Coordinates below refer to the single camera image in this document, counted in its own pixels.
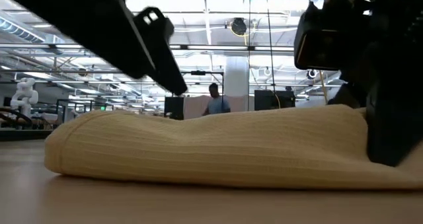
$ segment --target ceiling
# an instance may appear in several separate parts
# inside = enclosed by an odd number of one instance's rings
[[[312,0],[321,7],[323,0]],[[307,8],[309,0],[126,0],[129,10],[136,14],[148,6],[160,8],[165,16],[174,24],[175,33],[170,45],[205,45],[205,46],[274,46],[292,47],[296,33],[296,26],[301,13]],[[36,15],[17,5],[12,0],[0,0],[0,19],[6,19],[31,33],[45,38],[44,43],[74,44],[74,41],[63,35],[53,26],[44,22]],[[247,26],[247,36],[238,36],[231,30],[234,18],[243,18]],[[14,34],[0,30],[0,43],[27,44]],[[89,51],[76,47],[62,50],[61,55],[51,51],[34,48],[2,48],[0,46],[0,64],[10,69],[33,70],[78,70],[88,71],[115,71],[107,62],[98,58]],[[293,54],[270,52],[234,52],[230,50],[173,50],[181,71],[213,71],[222,72],[231,67],[228,57],[241,56],[249,61],[250,93],[256,89],[265,89],[273,83],[269,71],[273,68],[274,80],[278,89],[283,90],[284,84],[313,84],[318,81],[309,80],[306,71],[300,71],[293,64]],[[80,76],[78,74],[59,73],[37,77],[39,80],[54,81],[126,81],[136,82],[123,74],[95,73]],[[338,74],[324,72],[325,82],[337,85]],[[184,76],[188,85],[188,94],[191,96],[207,94],[208,85],[212,82],[221,82],[218,76]],[[155,85],[151,79],[145,78],[143,84],[107,85],[86,83],[60,83],[65,89],[81,96],[96,96],[98,94],[114,96],[142,97],[151,100],[152,107],[163,108],[163,97],[169,96],[162,88]],[[297,94],[311,92],[310,88],[294,87]]]

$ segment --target folded cloth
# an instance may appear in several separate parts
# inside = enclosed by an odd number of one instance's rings
[[[96,111],[46,140],[51,171],[113,180],[249,188],[421,189],[423,146],[393,168],[366,155],[367,124],[347,106],[176,121]]]

